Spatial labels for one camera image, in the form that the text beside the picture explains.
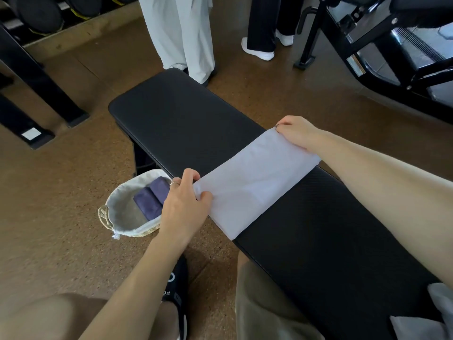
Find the floor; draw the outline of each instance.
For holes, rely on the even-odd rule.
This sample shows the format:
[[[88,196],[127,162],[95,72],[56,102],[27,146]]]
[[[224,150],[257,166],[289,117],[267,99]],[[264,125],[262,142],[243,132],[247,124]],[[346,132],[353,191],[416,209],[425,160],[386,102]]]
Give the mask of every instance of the floor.
[[[318,127],[453,180],[453,127],[372,100],[324,36],[315,48],[316,62],[305,72],[292,62],[307,31],[293,47],[278,45],[270,62],[242,52],[250,3],[214,0],[218,74],[208,86],[212,92],[266,128],[286,114],[303,115]],[[0,317],[60,292],[108,298],[150,241],[113,240],[96,214],[134,170],[131,144],[107,105],[162,70],[143,19],[44,64],[91,117],[67,129],[23,83],[2,91],[57,137],[31,151],[0,127]],[[237,252],[209,221],[190,243],[190,339],[235,338]]]

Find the beige shorts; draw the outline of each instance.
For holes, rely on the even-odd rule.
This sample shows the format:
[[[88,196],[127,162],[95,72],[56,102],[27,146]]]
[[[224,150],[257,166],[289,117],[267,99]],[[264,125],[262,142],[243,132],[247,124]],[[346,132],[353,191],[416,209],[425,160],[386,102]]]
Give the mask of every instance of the beige shorts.
[[[240,269],[236,286],[238,340],[322,340],[318,330],[255,263]]]

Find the person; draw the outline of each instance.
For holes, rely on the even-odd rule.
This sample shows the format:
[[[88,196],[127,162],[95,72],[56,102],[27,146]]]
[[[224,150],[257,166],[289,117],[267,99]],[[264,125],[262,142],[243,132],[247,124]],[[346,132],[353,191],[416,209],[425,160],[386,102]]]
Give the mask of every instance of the person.
[[[242,50],[265,61],[274,58],[275,39],[283,46],[294,41],[304,0],[252,0],[247,37]]]
[[[302,117],[286,116],[276,129],[291,143],[318,154],[416,259],[453,287],[452,182],[322,131]],[[192,183],[199,178],[196,171],[186,169],[181,179],[173,179],[159,234],[108,302],[53,296],[0,322],[0,338],[184,340],[187,323],[181,322],[185,319],[180,314],[186,295],[181,288],[187,271],[181,255],[212,202],[210,192],[196,200]],[[166,298],[169,295],[173,302]],[[238,258],[235,311],[240,340],[322,339],[243,254]]]
[[[164,69],[178,68],[207,86],[215,74],[209,10],[212,0],[139,0]]]

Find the slide sandal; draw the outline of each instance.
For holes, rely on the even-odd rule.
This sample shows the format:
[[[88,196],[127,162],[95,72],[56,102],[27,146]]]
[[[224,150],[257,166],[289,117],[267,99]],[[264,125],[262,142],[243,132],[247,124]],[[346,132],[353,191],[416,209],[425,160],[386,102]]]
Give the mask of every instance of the slide sandal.
[[[189,289],[189,270],[187,268],[187,259],[184,254],[179,257],[178,262],[173,268],[173,272],[168,279],[162,301],[173,302],[178,309],[179,318],[179,340],[187,338],[187,317],[186,303],[187,291]]]

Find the white towel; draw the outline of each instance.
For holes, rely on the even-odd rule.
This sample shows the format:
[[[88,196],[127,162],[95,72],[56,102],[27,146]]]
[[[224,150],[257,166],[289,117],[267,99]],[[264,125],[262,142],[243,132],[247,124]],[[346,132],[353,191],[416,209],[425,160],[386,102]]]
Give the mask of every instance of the white towel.
[[[202,191],[212,192],[209,216],[234,240],[320,161],[272,128],[193,188],[197,199]]]

